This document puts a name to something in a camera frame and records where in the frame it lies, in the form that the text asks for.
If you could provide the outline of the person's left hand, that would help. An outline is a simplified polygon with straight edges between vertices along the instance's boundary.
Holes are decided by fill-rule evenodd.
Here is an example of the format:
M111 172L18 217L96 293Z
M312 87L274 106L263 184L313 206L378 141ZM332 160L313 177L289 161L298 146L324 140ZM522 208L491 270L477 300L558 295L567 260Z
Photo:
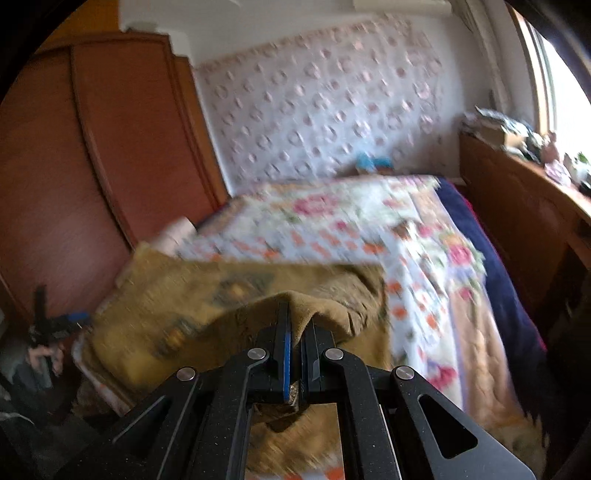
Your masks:
M51 371L55 376L60 376L63 371L64 351L60 344L29 348L27 358L30 366L39 374Z

